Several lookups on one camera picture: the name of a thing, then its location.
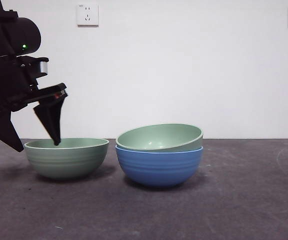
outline green bowl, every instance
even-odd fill
[[[51,179],[74,179],[97,169],[105,159],[109,141],[98,138],[65,138],[58,146],[43,139],[24,144],[29,163]]]
[[[143,126],[116,139],[122,149],[141,152],[186,152],[202,147],[203,131],[197,126],[168,123]]]

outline bowl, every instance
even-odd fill
[[[24,144],[29,163],[51,179],[74,179],[97,169],[107,154],[109,141],[99,138],[64,138],[58,146],[42,139]]]
[[[116,139],[121,149],[141,152],[185,152],[200,149],[203,132],[193,125],[167,123],[129,130]]]
[[[133,181],[165,188],[185,182],[198,169],[203,147],[181,152],[134,151],[115,146],[118,162]]]

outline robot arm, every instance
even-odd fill
[[[37,78],[47,75],[46,57],[24,56],[41,45],[38,27],[16,11],[4,11],[0,0],[0,140],[18,152],[22,142],[11,122],[11,112],[39,102],[34,111],[54,144],[61,142],[60,115],[66,86],[39,89]]]

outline blue bowl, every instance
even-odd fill
[[[146,152],[115,146],[119,165],[133,181],[166,188],[185,182],[198,169],[203,147],[192,151]]]

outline white wall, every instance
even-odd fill
[[[40,29],[39,86],[67,86],[62,137],[181,122],[205,138],[288,138],[288,0],[97,0],[97,28],[76,27],[85,1],[2,3]],[[48,137],[35,105],[12,114],[21,138]]]

